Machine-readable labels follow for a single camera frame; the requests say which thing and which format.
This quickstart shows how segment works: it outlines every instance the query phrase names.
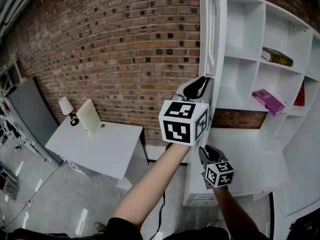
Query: human arm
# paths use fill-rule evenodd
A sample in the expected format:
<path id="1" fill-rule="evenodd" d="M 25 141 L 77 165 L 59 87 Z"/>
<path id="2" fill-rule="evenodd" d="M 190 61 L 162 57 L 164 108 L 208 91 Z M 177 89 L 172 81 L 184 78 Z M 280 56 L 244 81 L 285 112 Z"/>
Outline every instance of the human arm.
<path id="1" fill-rule="evenodd" d="M 255 222 L 226 188 L 217 187 L 213 189 L 213 192 L 218 201 L 225 224 L 232 237 L 235 237 L 235 234 L 239 233 L 259 232 Z"/>
<path id="2" fill-rule="evenodd" d="M 190 146 L 172 144 L 120 201 L 112 217 L 140 229 L 165 192 Z"/>

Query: lamp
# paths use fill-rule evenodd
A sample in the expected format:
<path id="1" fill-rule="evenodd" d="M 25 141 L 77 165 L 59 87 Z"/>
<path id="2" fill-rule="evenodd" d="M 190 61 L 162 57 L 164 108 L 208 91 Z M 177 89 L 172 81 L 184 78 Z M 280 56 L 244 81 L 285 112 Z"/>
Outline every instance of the lamp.
<path id="1" fill-rule="evenodd" d="M 75 114 L 72 114 L 74 107 L 71 105 L 71 103 L 67 99 L 67 97 L 62 97 L 61 99 L 59 99 L 59 105 L 60 105 L 62 114 L 70 116 L 70 118 L 71 118 L 70 125 L 76 126 L 79 123 L 79 119 L 74 118 Z"/>

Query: equipment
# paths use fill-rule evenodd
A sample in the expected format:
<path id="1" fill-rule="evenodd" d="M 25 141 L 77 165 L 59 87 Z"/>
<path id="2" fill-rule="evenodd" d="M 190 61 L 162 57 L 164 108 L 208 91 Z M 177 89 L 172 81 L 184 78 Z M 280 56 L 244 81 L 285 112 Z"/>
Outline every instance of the equipment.
<path id="1" fill-rule="evenodd" d="M 171 100 L 164 101 L 159 114 L 164 141 L 188 146 L 200 145 L 195 151 L 198 150 L 204 168 L 201 175 L 207 189 L 230 184 L 234 175 L 234 169 L 224 153 L 201 142 L 213 120 L 211 102 L 214 79 L 214 76 L 207 74 L 181 85 Z"/>

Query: white cube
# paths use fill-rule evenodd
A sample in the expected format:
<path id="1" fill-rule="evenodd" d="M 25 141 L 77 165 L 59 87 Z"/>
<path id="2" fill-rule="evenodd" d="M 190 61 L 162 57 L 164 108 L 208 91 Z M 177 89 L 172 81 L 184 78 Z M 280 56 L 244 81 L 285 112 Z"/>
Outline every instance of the white cube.
<path id="1" fill-rule="evenodd" d="M 223 187 L 232 183 L 234 169 L 228 161 L 208 164 L 205 179 L 215 188 Z"/>
<path id="2" fill-rule="evenodd" d="M 165 100 L 159 114 L 166 142 L 193 146 L 208 127 L 209 104 Z"/>

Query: black cable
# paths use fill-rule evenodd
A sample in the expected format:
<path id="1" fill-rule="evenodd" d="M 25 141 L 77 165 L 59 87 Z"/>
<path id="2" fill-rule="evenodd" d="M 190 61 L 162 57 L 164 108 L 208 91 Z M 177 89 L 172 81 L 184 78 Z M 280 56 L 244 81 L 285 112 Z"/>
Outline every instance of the black cable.
<path id="1" fill-rule="evenodd" d="M 40 189 L 46 184 L 46 182 L 51 178 L 52 175 L 54 175 L 54 173 L 60 168 L 60 166 L 62 165 L 63 162 L 61 162 L 59 164 L 59 166 L 53 171 L 53 173 L 51 173 L 51 175 L 45 180 L 45 182 L 39 187 L 38 191 L 35 192 L 29 199 L 28 201 L 25 203 L 24 207 L 21 209 L 21 211 L 19 211 L 19 213 L 17 214 L 17 216 L 14 217 L 13 220 L 11 220 L 7 225 L 2 226 L 1 229 L 5 229 L 6 227 L 8 227 L 12 222 L 15 221 L 16 218 L 18 218 L 18 216 L 22 213 L 22 211 L 26 208 L 27 204 L 29 203 L 29 201 L 35 197 L 35 195 L 40 191 Z"/>
<path id="2" fill-rule="evenodd" d="M 161 223 L 162 223 L 161 214 L 162 214 L 162 209 L 163 209 L 163 207 L 164 207 L 165 204 L 166 204 L 166 192 L 163 193 L 162 197 L 163 197 L 163 204 L 162 204 L 162 206 L 161 206 L 161 208 L 160 208 L 160 211 L 159 211 L 159 225 L 158 225 L 158 229 L 156 230 L 155 234 L 150 238 L 150 240 L 152 240 L 152 238 L 154 238 L 154 237 L 156 236 L 156 234 L 159 232 L 160 227 L 161 227 Z"/>

